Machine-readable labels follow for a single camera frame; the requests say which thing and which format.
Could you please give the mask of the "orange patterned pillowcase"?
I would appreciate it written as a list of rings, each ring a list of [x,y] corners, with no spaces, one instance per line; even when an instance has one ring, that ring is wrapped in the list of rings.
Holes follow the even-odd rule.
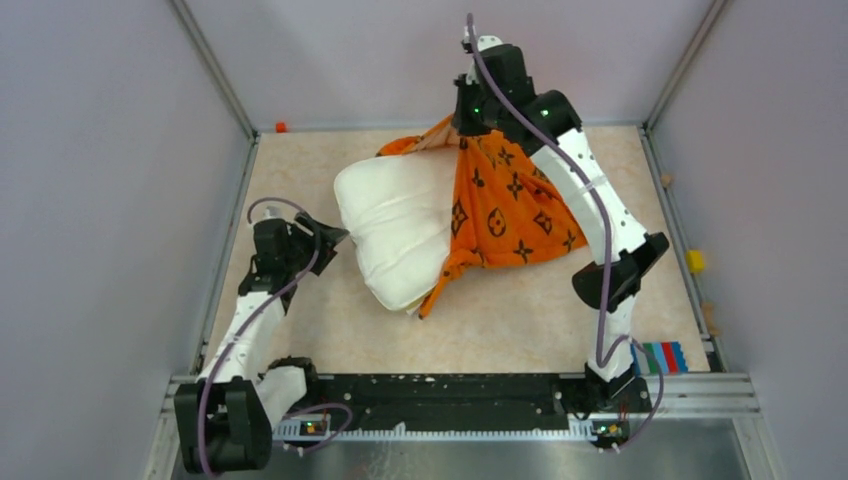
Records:
[[[420,318],[470,268],[544,263],[587,244],[562,196],[518,144],[496,130],[462,136],[451,122],[446,117],[426,133],[395,139],[377,152],[402,157],[444,148],[456,152],[450,250],[436,285],[417,308]]]

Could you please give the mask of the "white pillow yellow edge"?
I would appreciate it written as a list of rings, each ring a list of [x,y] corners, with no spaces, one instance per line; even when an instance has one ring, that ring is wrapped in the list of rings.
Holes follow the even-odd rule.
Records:
[[[375,156],[342,169],[334,194],[364,284],[389,311],[417,310],[450,252],[458,152]]]

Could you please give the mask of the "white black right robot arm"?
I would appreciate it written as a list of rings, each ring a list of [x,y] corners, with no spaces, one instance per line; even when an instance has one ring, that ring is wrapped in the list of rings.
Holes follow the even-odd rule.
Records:
[[[577,111],[558,90],[536,92],[521,49],[496,36],[465,38],[473,60],[455,80],[452,121],[462,136],[498,132],[552,182],[586,237],[593,257],[572,277],[577,296],[598,315],[586,363],[586,397],[612,412],[635,378],[632,313],[643,277],[668,251],[624,205],[590,148]]]

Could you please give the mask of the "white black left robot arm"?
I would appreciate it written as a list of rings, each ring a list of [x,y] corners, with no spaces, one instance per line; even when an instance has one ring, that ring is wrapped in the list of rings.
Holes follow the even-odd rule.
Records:
[[[320,275],[349,233],[304,212],[287,221],[268,210],[250,226],[254,253],[225,337],[198,378],[180,385],[173,398],[183,465],[194,474],[264,468],[274,428],[291,408],[308,413],[321,397],[309,379],[309,359],[266,364],[265,357],[298,283]]]

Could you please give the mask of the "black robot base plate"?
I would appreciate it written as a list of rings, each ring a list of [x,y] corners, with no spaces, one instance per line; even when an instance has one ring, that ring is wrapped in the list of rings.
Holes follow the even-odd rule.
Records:
[[[579,420],[648,413],[644,380],[607,397],[582,374],[337,374],[307,382],[297,408],[317,405],[348,431],[524,432],[566,430]]]

